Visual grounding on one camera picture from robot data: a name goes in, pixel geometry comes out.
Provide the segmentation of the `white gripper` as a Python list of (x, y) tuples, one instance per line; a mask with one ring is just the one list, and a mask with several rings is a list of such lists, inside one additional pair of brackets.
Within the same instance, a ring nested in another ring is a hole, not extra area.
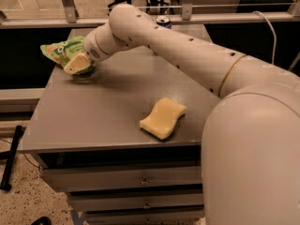
[(95, 62), (101, 62), (108, 58), (108, 55), (97, 45), (95, 31), (90, 32), (84, 38), (83, 48), (85, 52), (79, 52), (64, 66), (64, 71), (67, 74), (80, 75), (87, 73), (93, 69), (90, 59)]

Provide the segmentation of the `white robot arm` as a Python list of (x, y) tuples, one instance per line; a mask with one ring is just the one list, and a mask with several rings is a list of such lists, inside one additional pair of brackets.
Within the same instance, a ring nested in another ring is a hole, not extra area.
[(300, 225), (297, 75), (158, 25), (132, 5), (84, 39), (74, 74), (90, 61), (145, 46), (219, 97), (202, 134), (206, 225)]

